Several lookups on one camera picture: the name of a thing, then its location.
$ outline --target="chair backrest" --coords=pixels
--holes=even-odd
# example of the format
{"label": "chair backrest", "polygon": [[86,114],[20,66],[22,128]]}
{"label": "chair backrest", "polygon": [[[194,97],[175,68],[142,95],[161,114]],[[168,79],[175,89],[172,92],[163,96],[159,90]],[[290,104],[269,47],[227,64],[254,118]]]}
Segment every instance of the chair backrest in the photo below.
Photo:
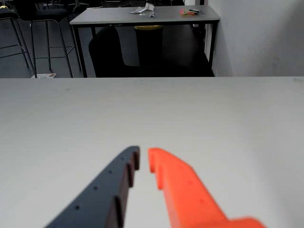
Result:
{"label": "chair backrest", "polygon": [[31,20],[36,12],[35,2],[33,0],[14,0],[16,10],[23,20]]}
{"label": "chair backrest", "polygon": [[123,77],[124,64],[119,35],[115,27],[106,27],[91,40],[89,52],[96,77]]}

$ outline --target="metal frame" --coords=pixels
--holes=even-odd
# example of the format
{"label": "metal frame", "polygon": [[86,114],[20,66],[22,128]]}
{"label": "metal frame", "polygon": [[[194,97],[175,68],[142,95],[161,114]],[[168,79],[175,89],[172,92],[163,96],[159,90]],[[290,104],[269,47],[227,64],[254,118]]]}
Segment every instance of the metal frame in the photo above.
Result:
{"label": "metal frame", "polygon": [[[215,37],[216,37],[216,32],[217,32],[217,27],[218,27],[218,22],[219,20],[205,20],[205,21],[179,21],[179,22],[157,22],[158,25],[192,25],[192,24],[199,24],[199,27],[203,28],[203,25],[206,24],[211,24],[213,26],[212,29],[212,38],[211,38],[211,45],[210,45],[210,57],[209,57],[209,65],[212,70],[212,63],[213,63],[213,54],[214,54],[214,47],[215,47]],[[86,73],[86,65],[85,65],[85,60],[84,60],[84,55],[82,52],[82,47],[81,47],[81,42],[80,42],[80,36],[79,36],[79,28],[91,28],[92,33],[93,30],[95,30],[95,27],[107,27],[107,26],[139,26],[139,25],[155,25],[155,22],[126,22],[126,23],[109,23],[109,24],[81,24],[81,25],[72,25],[73,31],[75,34],[76,38],[76,45],[79,53],[79,59],[80,59],[80,64],[83,72],[83,76],[87,77]]]}
{"label": "metal frame", "polygon": [[[21,52],[16,53],[16,54],[1,56],[0,58],[6,58],[6,57],[16,56],[16,55],[21,55],[21,54],[22,54],[22,55],[23,55],[23,58],[24,58],[24,60],[25,60],[26,66],[29,67],[29,63],[30,63],[30,65],[31,65],[31,70],[34,70],[32,60],[31,60],[31,58],[30,58],[30,56],[29,56],[29,50],[28,50],[27,44],[25,43],[24,36],[23,36],[23,34],[22,34],[22,31],[21,31],[21,28],[20,28],[20,24],[19,24],[19,22],[18,22],[18,19],[12,18],[12,17],[8,17],[8,18],[1,18],[0,20],[8,20],[8,19],[11,21],[12,27],[13,27],[14,32],[15,32],[16,37],[17,37],[18,44],[10,45],[10,46],[5,46],[5,47],[0,47],[0,49],[19,46],[19,47],[21,48]],[[17,29],[16,29],[16,26],[15,26],[14,22],[16,22],[16,24],[17,24],[17,26],[18,26],[18,30],[19,30],[19,33],[20,33],[21,40],[22,40],[22,43],[23,43],[23,44],[21,43],[21,40],[20,40],[20,37],[19,37],[19,34],[18,34],[18,32],[17,32]]]}
{"label": "metal frame", "polygon": [[[50,46],[49,45],[49,35],[48,35],[48,22],[49,21],[52,21],[52,22],[55,22],[57,25],[58,25],[58,28],[59,28],[59,31],[60,31],[60,37],[61,37],[61,42],[62,42],[62,46]],[[34,47],[34,36],[33,36],[33,23],[34,22],[45,22],[46,24],[46,32],[47,32],[47,54],[48,54],[48,57],[36,57],[35,56],[35,47]],[[68,70],[69,70],[69,73],[70,73],[70,76],[73,77],[73,73],[72,73],[72,69],[71,69],[71,65],[70,65],[70,61],[68,59],[68,54],[75,48],[76,50],[76,55],[77,55],[77,61],[78,61],[78,65],[79,65],[79,69],[81,70],[81,66],[80,66],[80,62],[79,62],[79,55],[78,55],[78,52],[77,52],[77,47],[76,47],[76,43],[75,43],[75,38],[74,38],[74,34],[73,34],[73,31],[72,31],[72,28],[70,26],[70,29],[71,29],[71,33],[72,33],[72,38],[73,38],[73,43],[74,43],[74,46],[66,46],[65,45],[65,41],[64,41],[64,37],[63,37],[63,34],[62,34],[62,29],[61,29],[61,26],[60,26],[60,23],[57,22],[56,20],[53,20],[53,19],[47,19],[47,20],[32,20],[30,22],[30,32],[31,32],[31,42],[32,42],[32,55],[33,55],[33,62],[34,62],[34,75],[35,75],[35,78],[37,78],[37,65],[36,65],[36,59],[48,59],[48,66],[49,66],[49,69],[51,69],[51,59],[52,58],[66,58],[66,63],[67,63],[67,66],[68,66]],[[63,48],[63,51],[64,51],[64,56],[60,56],[60,57],[51,57],[50,56],[50,49],[51,48]]]}
{"label": "metal frame", "polygon": [[74,6],[73,12],[75,13],[75,11],[76,11],[76,9],[78,7],[80,7],[80,6],[89,7],[89,4],[88,3],[79,2],[79,0],[75,0],[75,3],[69,4],[68,6]]}

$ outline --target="gray table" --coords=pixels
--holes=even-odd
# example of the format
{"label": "gray table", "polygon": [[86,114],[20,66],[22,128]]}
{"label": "gray table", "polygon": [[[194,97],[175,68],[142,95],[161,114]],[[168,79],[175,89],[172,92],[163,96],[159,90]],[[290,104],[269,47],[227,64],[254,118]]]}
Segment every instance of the gray table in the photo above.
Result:
{"label": "gray table", "polygon": [[[201,14],[197,16],[181,16],[180,9],[198,9]],[[87,9],[78,17],[73,19],[70,24],[72,25],[76,37],[77,49],[79,52],[80,63],[84,77],[87,77],[86,66],[82,53],[81,42],[79,37],[79,28],[91,27],[94,34],[95,27],[105,26],[135,26],[135,25],[185,25],[185,24],[212,24],[212,39],[210,47],[209,63],[212,67],[215,35],[217,25],[220,20],[219,16],[209,6],[161,6],[155,7],[154,12],[156,17],[150,18],[149,14],[134,15],[130,14],[134,11],[135,7],[125,8],[95,8]]]}
{"label": "gray table", "polygon": [[0,79],[0,227],[45,227],[135,144],[124,228],[170,228],[149,171],[156,146],[188,162],[229,218],[301,228],[303,97],[293,77]]}

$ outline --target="white wall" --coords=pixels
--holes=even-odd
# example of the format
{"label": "white wall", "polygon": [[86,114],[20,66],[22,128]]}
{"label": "white wall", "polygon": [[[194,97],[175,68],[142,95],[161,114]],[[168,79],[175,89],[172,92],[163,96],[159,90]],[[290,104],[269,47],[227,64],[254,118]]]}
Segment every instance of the white wall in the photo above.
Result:
{"label": "white wall", "polygon": [[216,76],[304,76],[304,0],[209,0],[209,5],[221,17]]}

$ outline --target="paper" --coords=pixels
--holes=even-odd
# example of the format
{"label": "paper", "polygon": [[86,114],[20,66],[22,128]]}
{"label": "paper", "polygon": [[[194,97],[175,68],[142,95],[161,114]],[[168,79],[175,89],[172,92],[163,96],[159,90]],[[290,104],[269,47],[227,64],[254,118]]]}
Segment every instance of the paper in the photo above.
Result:
{"label": "paper", "polygon": [[52,74],[37,74],[37,78],[54,78],[57,75],[57,73]]}
{"label": "paper", "polygon": [[134,14],[137,14],[137,13],[142,13],[146,10],[150,10],[150,11],[153,11],[154,10],[154,5],[153,4],[150,4],[150,3],[146,3],[145,7],[138,7],[135,11],[133,12],[130,12],[130,13],[134,13]]}

